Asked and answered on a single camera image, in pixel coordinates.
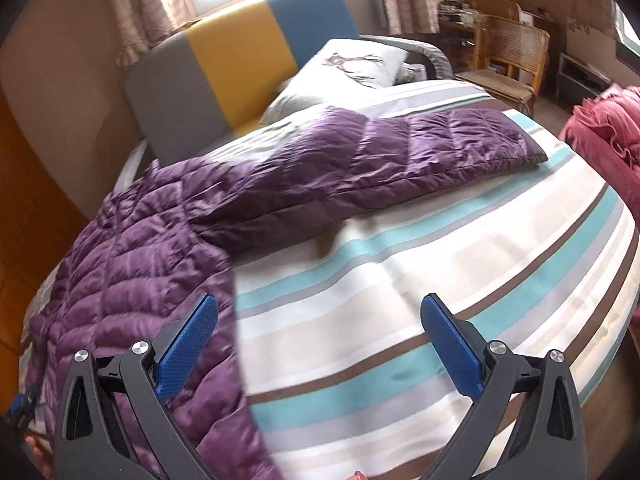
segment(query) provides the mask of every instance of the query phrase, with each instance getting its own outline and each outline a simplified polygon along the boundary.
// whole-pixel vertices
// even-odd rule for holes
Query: wrinkled fabric
[[[620,195],[640,228],[640,94],[613,85],[585,99],[560,132],[564,140]]]
[[[47,431],[77,350],[123,353],[153,339],[207,292],[218,300],[218,325],[168,408],[218,478],[280,480],[242,392],[232,259],[544,160],[497,110],[370,120],[330,108],[258,164],[155,163],[105,199],[62,261],[49,304],[31,319],[28,383],[46,376]],[[142,463],[157,468],[130,407],[122,399],[119,407]]]

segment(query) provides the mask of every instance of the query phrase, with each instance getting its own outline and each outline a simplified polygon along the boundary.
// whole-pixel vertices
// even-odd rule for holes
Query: chair seat
[[[493,70],[483,69],[462,72],[456,74],[456,77],[521,103],[525,103],[534,97],[533,89],[529,85],[495,73]]]

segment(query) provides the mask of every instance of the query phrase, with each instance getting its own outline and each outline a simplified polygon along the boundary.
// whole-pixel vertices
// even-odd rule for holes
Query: blue gripper pad
[[[207,294],[192,311],[158,363],[156,395],[162,403],[175,397],[184,388],[217,323],[218,302]]]
[[[478,400],[484,391],[482,365],[452,321],[447,307],[431,294],[420,306],[420,321],[461,395]]]

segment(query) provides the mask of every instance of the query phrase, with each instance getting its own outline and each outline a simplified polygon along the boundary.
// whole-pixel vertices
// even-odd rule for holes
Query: orange wooden cabinet
[[[17,391],[25,310],[86,222],[22,136],[0,88],[0,410]]]

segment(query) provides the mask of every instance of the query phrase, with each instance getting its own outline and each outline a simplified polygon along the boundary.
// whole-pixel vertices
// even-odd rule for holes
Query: metal screw
[[[74,361],[81,363],[88,357],[89,357],[89,352],[87,352],[86,350],[80,350],[76,352],[76,355],[74,355]]]
[[[549,352],[549,357],[551,357],[556,363],[564,361],[564,355],[559,350],[552,350]]]
[[[133,343],[131,349],[133,350],[134,354],[143,354],[147,350],[149,350],[149,343],[147,343],[146,341],[138,341],[137,343]]]
[[[489,350],[494,354],[504,354],[507,351],[507,345],[502,341],[491,341],[489,343]]]

